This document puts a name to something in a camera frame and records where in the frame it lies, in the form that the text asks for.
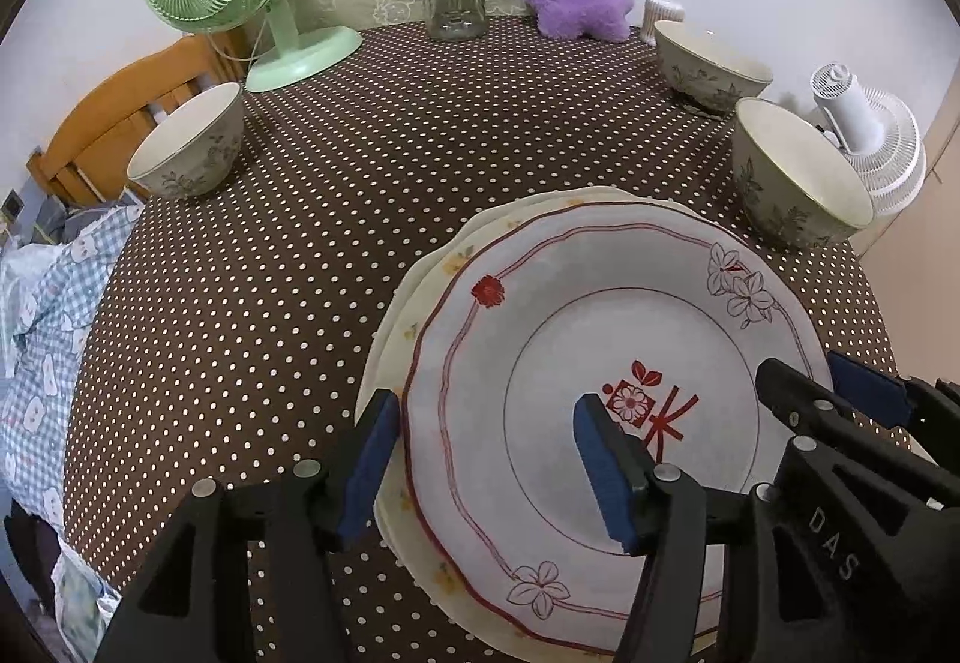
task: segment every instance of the bowl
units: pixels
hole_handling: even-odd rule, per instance
[[[757,96],[774,80],[767,65],[685,22],[656,22],[654,37],[661,72],[688,110],[728,116],[738,99]]]
[[[766,100],[736,103],[733,182],[762,235],[793,248],[846,241],[874,220],[856,170],[816,127]]]
[[[219,84],[162,120],[133,153],[127,177],[160,197],[198,197],[229,174],[243,140],[239,84]]]

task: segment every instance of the polka dot tablecloth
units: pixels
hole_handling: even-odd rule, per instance
[[[468,43],[429,41],[421,24],[374,30],[333,70],[247,95],[246,125],[217,193],[150,202],[83,358],[67,536],[121,591],[197,479],[264,481],[322,458],[352,426],[373,332],[409,266],[523,195],[606,184],[683,203],[765,256],[824,347],[894,371],[851,248],[766,251],[731,187],[731,125],[680,109],[637,36],[557,43],[523,19]],[[262,548],[250,562],[269,658],[280,642]],[[375,529],[331,569],[359,659],[505,658],[430,604]]]

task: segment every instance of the stack of plates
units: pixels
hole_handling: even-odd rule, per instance
[[[358,415],[376,388],[404,407],[378,527],[488,645],[528,661],[613,653],[643,558],[607,537],[573,404],[596,392],[658,460],[746,492],[774,479],[790,436],[755,396],[768,356],[832,388],[790,290],[674,203],[588,188],[477,214],[410,269],[368,357]],[[722,578],[711,547],[702,641]]]

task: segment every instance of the blue checkered fabric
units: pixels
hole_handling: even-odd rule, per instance
[[[21,354],[0,407],[4,479],[17,502],[64,536],[64,452],[83,347],[141,207],[118,208],[66,246],[24,299]]]

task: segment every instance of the white plate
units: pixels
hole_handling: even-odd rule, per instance
[[[803,308],[759,257],[709,222],[642,204],[528,222],[464,260],[426,326],[403,332],[417,355],[407,455],[431,536],[493,612],[602,652],[622,634],[642,561],[603,530],[570,431],[577,398],[602,394],[655,454],[739,490],[773,479],[788,436],[755,399],[760,361],[829,386]],[[702,631],[716,625],[721,580],[714,548]]]

